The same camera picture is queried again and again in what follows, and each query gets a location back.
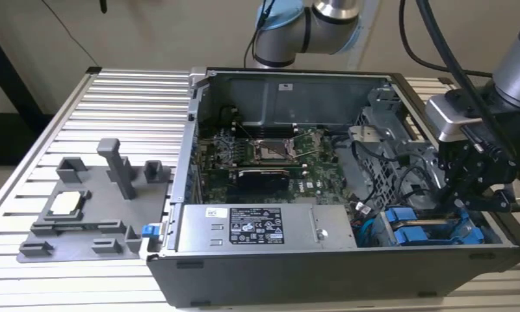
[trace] motherboard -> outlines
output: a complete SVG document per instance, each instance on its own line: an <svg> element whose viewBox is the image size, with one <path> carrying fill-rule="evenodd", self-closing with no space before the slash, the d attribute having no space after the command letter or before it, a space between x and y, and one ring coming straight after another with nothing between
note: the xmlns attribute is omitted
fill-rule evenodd
<svg viewBox="0 0 520 312"><path fill-rule="evenodd" d="M286 138L234 127L199 141L204 203L350 202L352 192L327 130L288 130Z"/></svg>

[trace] open computer chassis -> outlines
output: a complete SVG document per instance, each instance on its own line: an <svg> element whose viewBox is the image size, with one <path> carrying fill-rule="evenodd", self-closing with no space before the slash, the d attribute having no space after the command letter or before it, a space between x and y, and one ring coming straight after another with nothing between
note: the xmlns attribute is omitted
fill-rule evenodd
<svg viewBox="0 0 520 312"><path fill-rule="evenodd" d="M169 304L446 296L520 262L511 214L432 214L443 172L423 112L398 74L195 71L147 260Z"/></svg>

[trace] slotted aluminum surface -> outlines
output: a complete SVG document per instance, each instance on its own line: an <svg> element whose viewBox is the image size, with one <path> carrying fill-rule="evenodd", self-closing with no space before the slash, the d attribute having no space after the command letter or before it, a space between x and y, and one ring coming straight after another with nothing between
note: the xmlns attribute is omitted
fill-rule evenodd
<svg viewBox="0 0 520 312"><path fill-rule="evenodd" d="M436 79L408 81L424 101L450 90ZM44 208L57 180L55 165L64 155L103 164L92 155L96 144L101 137L115 136L132 164L153 158L175 167L187 100L184 72L103 70L85 76L0 191L0 311L176 311L141 260L20 264L15 255ZM520 213L515 216L520 222ZM483 274L447 298L263 305L231 311L392 310L520 312L520 265Z"/></svg>

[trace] power supply label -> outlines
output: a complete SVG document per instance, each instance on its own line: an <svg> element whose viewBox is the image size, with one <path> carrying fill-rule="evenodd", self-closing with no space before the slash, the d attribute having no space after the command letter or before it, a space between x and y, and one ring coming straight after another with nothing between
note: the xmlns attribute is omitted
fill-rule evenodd
<svg viewBox="0 0 520 312"><path fill-rule="evenodd" d="M282 208L231 208L230 242L232 244L283 244Z"/></svg>

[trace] wiring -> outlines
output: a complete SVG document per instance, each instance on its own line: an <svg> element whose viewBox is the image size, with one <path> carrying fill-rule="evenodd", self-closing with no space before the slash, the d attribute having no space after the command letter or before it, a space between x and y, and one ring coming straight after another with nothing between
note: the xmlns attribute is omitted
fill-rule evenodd
<svg viewBox="0 0 520 312"><path fill-rule="evenodd" d="M424 179L424 182L426 182L428 188L430 188L430 189L434 189L434 188L435 188L435 185L434 185L434 183L432 183L432 181L431 181L431 178L430 178L430 176L428 176L428 174L427 174L427 172L426 172L426 169L424 169L423 167L420 167L420 166L418 166L418 165L414 164L414 165L411 165L411 166L407 167L406 171L403 171L403 173L402 173L400 176L399 176L398 184L396 184L396 186L395 186L395 198L398 198L398 199L400 198L400 197L399 197L400 186L403 185L403 182L404 182L404 180L406 180L408 174L410 174L412 171L415 171L415 170L419 171L419 173L422 174L423 179Z"/></svg>
<svg viewBox="0 0 520 312"><path fill-rule="evenodd" d="M370 156L372 156L372 157L376 158L376 159L380 159L382 161L387 161L387 162L390 162L390 163L391 163L391 162L395 163L395 162L399 161L399 159L400 159L402 157L414 156L414 157L419 158L419 159L423 161L424 167L426 167L426 159L424 159L424 157L423 157L420 154L407 152L407 153L398 154L398 156L395 156L394 158L387 158L386 156L374 153L374 152L371 151L371 149L364 145L364 143L362 143L362 141L354 140L354 146L355 146L355 145L360 146L360 148L363 149L363 151L364 151Z"/></svg>
<svg viewBox="0 0 520 312"><path fill-rule="evenodd" d="M408 193L406 193L402 197L400 197L400 200L402 201L406 201L412 195L418 194L418 193L422 193L422 192L427 192L427 193L431 193L432 191L427 188L419 188L418 190L412 190L410 191Z"/></svg>
<svg viewBox="0 0 520 312"><path fill-rule="evenodd" d="M71 34L69 28L63 23L63 21L60 19L60 16L56 14L56 11L51 8L51 5L45 2L45 0L41 0L41 2L45 5L45 7L49 9L49 11L52 12L52 14L56 17L57 21L60 22L60 24L61 24L63 28L65 29L65 32L68 33L68 36L71 37L71 39L75 41L75 43L77 44L80 49L87 53L87 55L88 55L89 59L93 61L95 65L99 66L97 62L96 62L96 59L93 58L93 56L87 51L85 47L83 46L83 44L80 44L80 42L77 41L76 37L73 37L73 35Z"/></svg>
<svg viewBox="0 0 520 312"><path fill-rule="evenodd" d="M219 111L218 111L218 124L220 124L222 114L224 113L224 110L228 108L236 109L236 106L234 104L226 104L226 105L220 106Z"/></svg>
<svg viewBox="0 0 520 312"><path fill-rule="evenodd" d="M516 150L514 148L511 140L508 139L502 130L499 123L495 120L492 113L490 112L486 101L478 93L476 88L467 77L467 74L462 70L462 67L452 54L450 46L447 45L447 41L438 26L438 21L435 20L430 2L428 0L416 0L416 4L420 11L420 15L423 16L427 32L430 33L430 37L432 38L434 45L438 49L443 62L451 71L452 77L458 81L466 95L472 102L471 106L475 108L479 117L484 122L486 128L488 129L499 147L504 152L504 155L507 156L510 161L514 161L516 159Z"/></svg>
<svg viewBox="0 0 520 312"><path fill-rule="evenodd" d="M263 0L263 2L262 2L262 11L260 11L262 13L260 13L260 17L259 17L259 22L256 23L256 28L254 30L251 42L247 46L247 49L244 50L244 56L243 56L243 67L244 68L247 68L247 56L250 55L251 48L252 48L252 57L254 57L256 37L259 36L262 27L267 23L267 19L270 17L270 13L271 13L271 8L274 7L275 2L276 2L276 0L271 0L268 8L267 8L267 0Z"/></svg>
<svg viewBox="0 0 520 312"><path fill-rule="evenodd" d="M372 183L372 190L368 193L368 196L366 197L366 199L359 200L360 203L367 203L368 200L371 200L374 198L374 195L375 195L375 176L374 176L374 173L370 171L368 167L364 165L364 163L358 158L358 154L356 154L356 150L355 150L355 144L351 144L351 153L354 154L358 166L368 174L368 177L370 177L371 183Z"/></svg>
<svg viewBox="0 0 520 312"><path fill-rule="evenodd" d="M412 48L410 47L408 44L408 39L407 39L407 31L406 31L406 2L407 0L400 0L399 4L399 34L400 34L400 41L403 43L403 47L407 51L408 56L411 59L420 64L422 66L432 69L432 70L439 70L440 72L450 72L450 69L444 66L436 65L434 63L427 62L423 60L412 51ZM492 73L487 73L486 71L476 71L476 70L466 70L464 71L467 75L472 76L480 76L480 77L492 77Z"/></svg>

